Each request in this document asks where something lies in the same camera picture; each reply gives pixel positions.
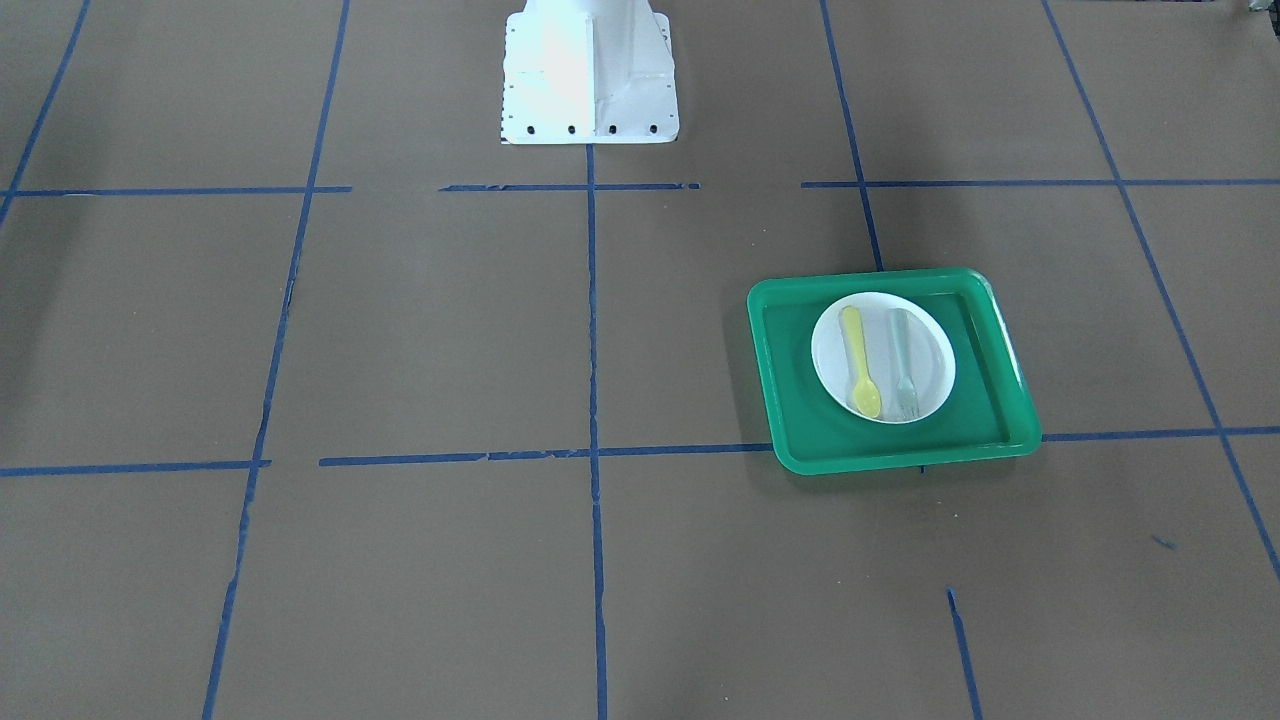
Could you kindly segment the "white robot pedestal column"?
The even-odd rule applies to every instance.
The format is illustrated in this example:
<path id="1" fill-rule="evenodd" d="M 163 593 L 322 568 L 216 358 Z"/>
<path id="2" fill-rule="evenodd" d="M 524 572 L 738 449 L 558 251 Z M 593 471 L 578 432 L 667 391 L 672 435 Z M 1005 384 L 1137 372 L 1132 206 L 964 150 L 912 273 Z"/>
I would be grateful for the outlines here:
<path id="1" fill-rule="evenodd" d="M 671 143 L 669 18 L 648 1 L 527 1 L 506 18 L 500 141 Z"/>

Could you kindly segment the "green plastic tray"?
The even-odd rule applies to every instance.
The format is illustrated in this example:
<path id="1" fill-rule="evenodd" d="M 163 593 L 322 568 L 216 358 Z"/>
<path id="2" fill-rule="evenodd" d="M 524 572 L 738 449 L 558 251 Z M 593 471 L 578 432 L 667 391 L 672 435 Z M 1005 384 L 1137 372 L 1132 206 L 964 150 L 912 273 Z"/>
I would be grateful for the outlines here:
<path id="1" fill-rule="evenodd" d="M 854 416 L 823 389 L 812 332 L 835 301 L 860 292 L 904 297 L 950 338 L 957 377 L 948 401 L 923 421 L 890 425 Z M 774 454 L 790 471 L 824 475 L 1016 457 L 1041 445 L 1041 420 L 989 282 L 968 268 L 769 279 L 748 295 L 748 315 Z"/>

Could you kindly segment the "white round plate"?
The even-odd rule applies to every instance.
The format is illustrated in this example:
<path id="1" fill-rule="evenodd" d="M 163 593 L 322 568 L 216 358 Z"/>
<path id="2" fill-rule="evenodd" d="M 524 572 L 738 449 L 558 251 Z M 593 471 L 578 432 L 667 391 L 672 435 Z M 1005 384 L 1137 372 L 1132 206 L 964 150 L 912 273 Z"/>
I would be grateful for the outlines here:
<path id="1" fill-rule="evenodd" d="M 842 307 L 855 306 L 864 320 L 870 377 L 879 388 L 883 409 L 879 419 L 860 416 L 850 402 L 852 373 L 845 351 L 840 325 Z M 895 402 L 896 373 L 890 340 L 890 313 L 904 307 L 911 314 L 911 375 L 915 382 L 920 416 L 901 421 Z M 831 304 L 818 318 L 812 332 L 812 364 L 823 389 L 844 410 L 864 420 L 905 425 L 923 421 L 948 401 L 957 377 L 957 359 L 941 324 L 923 307 L 891 293 L 860 292 Z"/>

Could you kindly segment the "yellow plastic spoon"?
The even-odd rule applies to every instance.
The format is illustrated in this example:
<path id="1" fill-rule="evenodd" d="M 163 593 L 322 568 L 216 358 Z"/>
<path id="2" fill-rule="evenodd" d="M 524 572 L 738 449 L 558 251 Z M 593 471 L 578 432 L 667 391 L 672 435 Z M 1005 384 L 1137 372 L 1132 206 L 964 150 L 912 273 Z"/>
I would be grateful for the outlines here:
<path id="1" fill-rule="evenodd" d="M 842 307 L 840 325 L 850 372 L 852 373 L 850 402 L 867 419 L 879 419 L 883 409 L 881 391 L 870 377 L 869 355 L 861 311 L 855 306 Z"/>

